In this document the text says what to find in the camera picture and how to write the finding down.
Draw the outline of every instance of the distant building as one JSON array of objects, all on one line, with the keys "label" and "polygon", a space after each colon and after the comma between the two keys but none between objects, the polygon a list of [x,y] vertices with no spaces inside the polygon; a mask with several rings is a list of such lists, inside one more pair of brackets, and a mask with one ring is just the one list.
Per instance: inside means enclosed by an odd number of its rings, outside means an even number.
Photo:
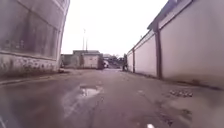
[{"label": "distant building", "polygon": [[62,55],[62,66],[75,69],[101,69],[103,68],[103,57],[96,50],[74,50],[73,54]]}]

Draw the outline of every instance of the debris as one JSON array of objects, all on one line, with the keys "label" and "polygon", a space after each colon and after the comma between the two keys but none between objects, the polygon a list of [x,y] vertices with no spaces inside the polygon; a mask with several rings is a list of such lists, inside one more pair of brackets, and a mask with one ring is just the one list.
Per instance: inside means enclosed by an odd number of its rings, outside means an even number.
[{"label": "debris", "polygon": [[166,124],[168,124],[171,127],[171,125],[173,124],[173,120],[169,116],[167,116],[163,113],[159,113],[159,116],[163,122],[165,122]]},{"label": "debris", "polygon": [[177,90],[177,91],[170,90],[169,93],[176,97],[184,97],[184,98],[193,97],[193,93],[191,93],[190,91],[187,91],[187,90]]}]

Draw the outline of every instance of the overcast sky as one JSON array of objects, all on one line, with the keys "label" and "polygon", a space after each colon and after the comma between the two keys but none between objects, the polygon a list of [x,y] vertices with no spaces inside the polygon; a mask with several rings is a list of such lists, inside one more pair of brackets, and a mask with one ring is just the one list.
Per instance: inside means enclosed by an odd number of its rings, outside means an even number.
[{"label": "overcast sky", "polygon": [[89,50],[123,55],[147,32],[167,0],[70,0],[62,53]]}]

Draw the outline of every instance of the concrete wall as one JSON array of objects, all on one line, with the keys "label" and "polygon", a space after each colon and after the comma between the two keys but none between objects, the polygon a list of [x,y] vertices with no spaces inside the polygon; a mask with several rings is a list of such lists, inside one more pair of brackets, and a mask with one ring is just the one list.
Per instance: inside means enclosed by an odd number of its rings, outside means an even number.
[{"label": "concrete wall", "polygon": [[0,75],[55,71],[69,0],[0,0]]},{"label": "concrete wall", "polygon": [[155,36],[150,31],[135,47],[135,72],[156,76]]},{"label": "concrete wall", "polygon": [[84,55],[84,65],[83,68],[94,68],[99,67],[99,56],[98,55]]},{"label": "concrete wall", "polygon": [[[181,10],[179,5],[160,26]],[[164,78],[223,86],[223,0],[195,0],[161,30]]]},{"label": "concrete wall", "polygon": [[130,51],[127,54],[128,71],[133,72],[133,53]]}]

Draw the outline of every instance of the ground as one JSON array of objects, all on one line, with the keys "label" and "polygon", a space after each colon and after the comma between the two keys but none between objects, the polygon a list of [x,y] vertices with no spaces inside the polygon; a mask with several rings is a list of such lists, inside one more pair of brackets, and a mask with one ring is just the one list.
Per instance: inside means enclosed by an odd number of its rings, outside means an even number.
[{"label": "ground", "polygon": [[79,70],[1,85],[0,128],[222,128],[223,103],[222,90]]}]

